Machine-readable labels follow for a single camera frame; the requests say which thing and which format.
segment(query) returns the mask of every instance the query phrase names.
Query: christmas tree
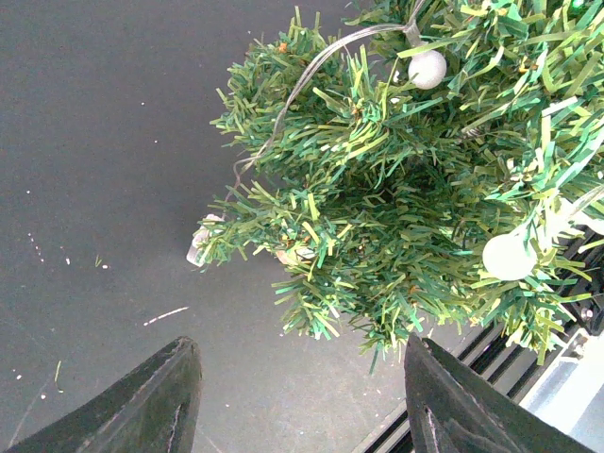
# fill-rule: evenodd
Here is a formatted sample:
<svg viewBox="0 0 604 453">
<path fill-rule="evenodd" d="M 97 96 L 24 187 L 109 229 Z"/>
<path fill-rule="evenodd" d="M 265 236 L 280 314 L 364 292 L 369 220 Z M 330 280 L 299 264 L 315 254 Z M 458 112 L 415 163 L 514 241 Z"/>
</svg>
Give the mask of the christmas tree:
<svg viewBox="0 0 604 453">
<path fill-rule="evenodd" d="M 214 124 L 249 157 L 197 262 L 275 254 L 286 331 L 346 321 L 377 354 L 426 316 L 497 321 L 542 360 L 570 316 L 559 271 L 584 276 L 560 240 L 604 231 L 602 0 L 377 0 L 347 23 L 326 40 L 296 11 L 229 69 Z"/>
</svg>

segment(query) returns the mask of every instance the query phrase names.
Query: dark gray floor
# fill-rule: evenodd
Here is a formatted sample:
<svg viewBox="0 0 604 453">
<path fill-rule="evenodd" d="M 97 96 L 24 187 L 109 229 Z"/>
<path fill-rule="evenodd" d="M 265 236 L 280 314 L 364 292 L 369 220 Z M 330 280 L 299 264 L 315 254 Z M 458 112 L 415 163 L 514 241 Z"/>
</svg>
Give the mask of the dark gray floor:
<svg viewBox="0 0 604 453">
<path fill-rule="evenodd" d="M 2 2 L 0 448 L 179 335 L 203 355 L 196 452 L 351 451 L 404 398 L 402 364 L 368 376 L 354 334 L 281 337 L 271 257 L 202 276 L 184 259 L 232 181 L 214 88 L 295 3 Z M 335 31 L 346 3 L 302 11 Z"/>
</svg>

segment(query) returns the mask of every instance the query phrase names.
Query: light bulb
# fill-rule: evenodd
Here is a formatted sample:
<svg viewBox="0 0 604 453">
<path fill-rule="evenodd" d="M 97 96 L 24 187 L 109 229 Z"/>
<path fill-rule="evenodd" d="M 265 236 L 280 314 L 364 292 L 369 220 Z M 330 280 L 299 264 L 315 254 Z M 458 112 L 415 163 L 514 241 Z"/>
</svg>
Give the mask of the light bulb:
<svg viewBox="0 0 604 453">
<path fill-rule="evenodd" d="M 493 277 L 500 280 L 520 280 L 530 275 L 537 264 L 537 256 L 532 247 L 525 250 L 523 239 L 512 234 L 495 236 L 482 251 L 484 267 Z"/>
<path fill-rule="evenodd" d="M 414 55 L 409 64 L 409 79 L 420 90 L 430 90 L 443 81 L 446 59 L 435 50 Z"/>
</svg>

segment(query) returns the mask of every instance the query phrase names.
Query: white ball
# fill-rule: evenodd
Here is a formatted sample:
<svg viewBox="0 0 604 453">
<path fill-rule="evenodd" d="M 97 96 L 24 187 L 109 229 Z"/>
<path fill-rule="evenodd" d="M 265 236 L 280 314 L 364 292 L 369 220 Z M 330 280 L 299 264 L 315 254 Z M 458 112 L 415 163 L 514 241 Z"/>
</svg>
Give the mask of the white ball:
<svg viewBox="0 0 604 453">
<path fill-rule="evenodd" d="M 482 251 L 482 262 L 489 274 L 500 280 L 520 280 L 530 275 L 537 264 L 532 247 L 525 250 L 523 238 L 501 234 L 492 238 Z"/>
<path fill-rule="evenodd" d="M 435 50 L 414 55 L 409 64 L 409 80 L 421 90 L 436 87 L 443 81 L 445 74 L 446 59 Z"/>
</svg>

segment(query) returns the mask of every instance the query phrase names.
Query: white plastic object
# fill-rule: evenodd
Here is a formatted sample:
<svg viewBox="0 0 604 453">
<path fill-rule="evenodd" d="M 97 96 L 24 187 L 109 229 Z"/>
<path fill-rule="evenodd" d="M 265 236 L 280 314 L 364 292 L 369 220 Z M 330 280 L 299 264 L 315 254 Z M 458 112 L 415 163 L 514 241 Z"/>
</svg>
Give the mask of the white plastic object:
<svg viewBox="0 0 604 453">
<path fill-rule="evenodd" d="M 430 90 L 443 81 L 446 59 L 435 50 L 414 55 L 409 64 L 409 80 L 420 90 Z"/>
<path fill-rule="evenodd" d="M 204 217 L 204 220 L 213 220 L 214 222 L 223 222 L 221 217 L 214 214 L 208 214 Z M 210 231 L 205 227 L 201 226 L 193 234 L 193 241 L 191 247 L 189 247 L 189 253 L 187 253 L 187 261 L 195 266 L 201 267 L 206 263 L 207 251 L 203 247 L 204 242 L 210 237 Z"/>
<path fill-rule="evenodd" d="M 528 250 L 525 249 L 522 237 L 500 234 L 485 245 L 482 262 L 493 277 L 504 281 L 520 280 L 530 275 L 537 264 L 537 255 L 530 244 Z"/>
</svg>

